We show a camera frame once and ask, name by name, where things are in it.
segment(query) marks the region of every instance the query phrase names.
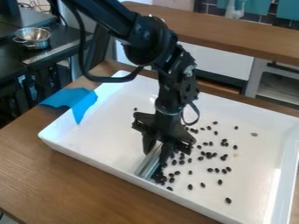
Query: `metal bowl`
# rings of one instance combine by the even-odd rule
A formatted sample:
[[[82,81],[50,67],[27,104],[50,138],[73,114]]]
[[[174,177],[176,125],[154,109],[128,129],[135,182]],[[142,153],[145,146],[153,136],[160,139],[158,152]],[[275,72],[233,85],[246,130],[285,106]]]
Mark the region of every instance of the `metal bowl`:
[[[27,41],[46,41],[51,37],[47,28],[28,27],[17,30],[15,35],[19,39]]]

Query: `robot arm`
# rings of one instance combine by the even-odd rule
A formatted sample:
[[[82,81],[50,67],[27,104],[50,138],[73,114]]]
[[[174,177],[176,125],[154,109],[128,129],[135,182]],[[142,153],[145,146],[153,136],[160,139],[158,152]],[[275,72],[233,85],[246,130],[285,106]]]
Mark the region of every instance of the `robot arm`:
[[[143,17],[128,10],[117,0],[63,0],[80,20],[81,11],[104,26],[120,40],[130,61],[139,66],[135,76],[145,66],[158,72],[159,94],[154,115],[136,112],[133,128],[143,134],[143,151],[148,154],[156,141],[163,143],[160,162],[165,162],[173,150],[190,154],[195,144],[181,123],[186,105],[198,99],[194,58],[177,44],[177,35],[157,17]],[[118,78],[86,75],[101,82],[130,81]]]

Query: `bean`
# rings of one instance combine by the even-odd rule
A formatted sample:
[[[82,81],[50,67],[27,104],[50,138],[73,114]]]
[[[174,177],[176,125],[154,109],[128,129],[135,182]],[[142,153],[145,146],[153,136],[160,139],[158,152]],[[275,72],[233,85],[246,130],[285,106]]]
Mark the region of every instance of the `bean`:
[[[227,204],[231,204],[232,203],[232,200],[230,198],[226,198],[226,203]]]
[[[172,184],[175,181],[174,178],[170,178],[170,183]]]

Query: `black cable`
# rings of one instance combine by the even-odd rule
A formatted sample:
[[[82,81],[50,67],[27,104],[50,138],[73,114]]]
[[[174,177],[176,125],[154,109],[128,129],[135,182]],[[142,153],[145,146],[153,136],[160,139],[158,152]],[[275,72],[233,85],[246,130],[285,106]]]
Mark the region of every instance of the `black cable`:
[[[87,68],[84,63],[84,51],[85,51],[85,46],[86,46],[85,25],[81,19],[79,12],[72,6],[72,4],[69,3],[67,0],[64,0],[63,2],[66,4],[66,7],[72,12],[72,14],[75,16],[75,18],[79,24],[79,28],[80,28],[79,64],[80,64],[80,70],[81,70],[82,74],[88,80],[96,81],[96,82],[132,81],[143,70],[143,66],[139,66],[132,73],[128,74],[127,76],[120,77],[120,78],[113,78],[113,77],[109,77],[109,76],[94,76],[94,75],[90,74],[87,71]]]
[[[59,16],[59,18],[65,23],[66,27],[68,26],[68,23],[66,22],[65,18],[61,15],[59,9],[56,7],[56,5],[51,1],[51,0],[46,0],[51,7],[53,7],[53,9],[56,10],[57,15]]]

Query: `wooden countertop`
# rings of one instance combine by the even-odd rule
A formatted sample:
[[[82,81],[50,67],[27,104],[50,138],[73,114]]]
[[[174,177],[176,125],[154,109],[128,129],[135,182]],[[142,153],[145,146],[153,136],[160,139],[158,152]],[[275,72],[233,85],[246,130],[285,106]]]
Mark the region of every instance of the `wooden countertop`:
[[[111,75],[132,66],[106,61],[93,74]],[[152,72],[143,72],[153,77]],[[69,87],[96,88],[81,77]],[[270,102],[202,90],[299,117],[299,111]],[[38,133],[66,110],[37,106],[0,130],[0,207],[25,223],[218,223],[152,192],[51,150]],[[299,222],[296,185],[291,223]]]
[[[180,41],[299,66],[299,31],[155,5],[124,5],[165,19]]]

